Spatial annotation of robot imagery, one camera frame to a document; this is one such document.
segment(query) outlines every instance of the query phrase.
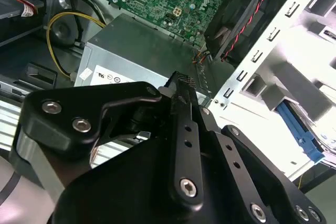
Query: yellow wire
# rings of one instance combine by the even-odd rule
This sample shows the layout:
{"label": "yellow wire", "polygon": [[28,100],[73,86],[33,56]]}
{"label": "yellow wire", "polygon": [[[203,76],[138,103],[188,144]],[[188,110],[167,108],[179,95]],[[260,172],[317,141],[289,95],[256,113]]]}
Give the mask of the yellow wire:
{"label": "yellow wire", "polygon": [[299,185],[298,185],[298,189],[300,189],[300,187],[301,187],[301,181],[302,181],[302,177],[303,177],[303,174],[301,175],[301,177],[300,177],[300,180],[299,180]]}
{"label": "yellow wire", "polygon": [[48,48],[49,48],[49,51],[50,51],[50,55],[52,57],[52,60],[54,61],[54,63],[56,64],[56,67],[58,68],[58,70],[66,77],[70,78],[70,76],[68,74],[66,74],[64,71],[62,71],[62,68],[58,65],[57,61],[56,61],[56,57],[55,57],[55,54],[54,54],[54,51],[52,50],[52,47],[51,47],[51,43],[50,43],[50,30],[51,30],[51,26],[53,25],[53,23],[63,17],[63,16],[66,16],[66,15],[76,15],[76,16],[79,16],[79,17],[82,17],[82,18],[86,18],[92,22],[95,22],[98,26],[100,26],[101,28],[104,28],[106,25],[104,23],[102,23],[101,21],[95,19],[95,18],[92,18],[91,16],[89,15],[86,15],[86,14],[83,14],[83,13],[76,13],[76,12],[63,12],[63,13],[59,13],[59,14],[56,14],[54,17],[51,18],[51,20],[49,21],[49,24],[48,24],[48,27],[47,27],[47,45],[48,45]]}

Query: blue plastic tab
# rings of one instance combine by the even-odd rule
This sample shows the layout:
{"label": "blue plastic tab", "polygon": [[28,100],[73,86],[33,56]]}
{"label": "blue plastic tab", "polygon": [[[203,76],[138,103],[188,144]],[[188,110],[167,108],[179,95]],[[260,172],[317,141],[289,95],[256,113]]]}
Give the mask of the blue plastic tab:
{"label": "blue plastic tab", "polygon": [[320,162],[324,155],[316,148],[312,140],[314,136],[310,131],[305,131],[284,102],[280,103],[276,110],[281,115],[296,142],[303,148],[305,154],[316,163]]}

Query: sticker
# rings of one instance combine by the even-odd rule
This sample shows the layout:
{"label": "sticker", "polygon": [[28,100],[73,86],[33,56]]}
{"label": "sticker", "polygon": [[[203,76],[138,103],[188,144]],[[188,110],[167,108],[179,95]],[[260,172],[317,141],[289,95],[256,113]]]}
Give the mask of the sticker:
{"label": "sticker", "polygon": [[34,15],[34,10],[26,4],[24,5],[23,13],[21,14],[21,17],[31,17]]}
{"label": "sticker", "polygon": [[122,76],[109,69],[96,65],[90,85],[114,84],[133,82],[132,79]]}
{"label": "sticker", "polygon": [[79,78],[85,81],[92,74],[92,70],[86,68],[80,75]]}

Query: mechanical arm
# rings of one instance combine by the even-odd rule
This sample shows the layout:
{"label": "mechanical arm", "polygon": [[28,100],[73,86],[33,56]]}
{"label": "mechanical arm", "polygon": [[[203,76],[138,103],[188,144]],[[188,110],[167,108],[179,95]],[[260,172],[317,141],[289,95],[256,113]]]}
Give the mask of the mechanical arm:
{"label": "mechanical arm", "polygon": [[[236,127],[219,129],[175,72],[145,82],[29,94],[10,161],[33,169],[56,204],[53,223],[325,224],[319,209]],[[144,140],[91,169],[94,148]]]}

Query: screw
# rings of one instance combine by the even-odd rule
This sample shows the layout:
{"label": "screw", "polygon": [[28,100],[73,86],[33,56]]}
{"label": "screw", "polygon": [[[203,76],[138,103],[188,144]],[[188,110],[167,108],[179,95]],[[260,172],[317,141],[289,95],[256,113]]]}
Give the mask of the screw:
{"label": "screw", "polygon": [[300,206],[296,206],[296,211],[302,219],[304,219],[305,221],[309,220],[307,213]]}
{"label": "screw", "polygon": [[196,186],[191,180],[187,178],[181,179],[180,187],[186,196],[191,198],[196,196]]}
{"label": "screw", "polygon": [[311,213],[311,215],[313,215],[313,217],[318,221],[321,222],[321,218],[320,216],[310,207],[308,208],[309,212]]}
{"label": "screw", "polygon": [[266,215],[264,211],[257,204],[251,204],[251,211],[253,215],[261,222],[266,222]]}
{"label": "screw", "polygon": [[61,112],[62,106],[57,102],[48,101],[42,104],[42,109],[48,114],[58,114]]}
{"label": "screw", "polygon": [[152,95],[156,95],[156,91],[151,87],[147,87],[147,91],[150,92]]}
{"label": "screw", "polygon": [[91,124],[88,120],[77,118],[72,122],[72,127],[81,133],[88,132],[91,129]]}
{"label": "screw", "polygon": [[237,131],[235,128],[231,128],[233,134],[235,134],[236,136],[239,136],[239,131]]}
{"label": "screw", "polygon": [[207,115],[210,115],[210,111],[207,109],[207,108],[202,108],[202,111],[207,114]]}

